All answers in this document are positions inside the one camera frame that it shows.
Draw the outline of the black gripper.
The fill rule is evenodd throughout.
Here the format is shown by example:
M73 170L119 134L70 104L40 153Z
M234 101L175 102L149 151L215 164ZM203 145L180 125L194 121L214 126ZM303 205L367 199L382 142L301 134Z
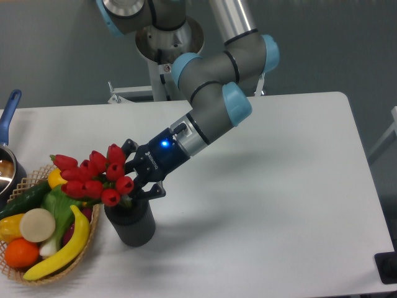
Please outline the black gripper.
M125 155L125 164L130 163L135 170L135 186L154 183L148 191L132 190L129 193L132 200L149 201L166 195L164 178L190 159L175 136L173 130L166 128L145 145L139 146L131 139L125 140L121 149ZM132 153L135 153L135 156L127 161Z

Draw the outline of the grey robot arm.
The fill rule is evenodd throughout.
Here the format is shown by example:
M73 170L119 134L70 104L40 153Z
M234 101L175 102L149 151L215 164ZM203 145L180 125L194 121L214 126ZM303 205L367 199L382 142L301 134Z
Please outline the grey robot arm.
M247 1L211 1L225 50L200 56L201 27L186 14L184 1L97 1L115 35L136 35L140 53L158 73L153 85L172 89L188 100L191 111L145 145L126 141L125 171L135 172L131 201L163 197L164 178L192 156L238 126L252 111L240 82L265 75L280 61L279 48L261 35Z

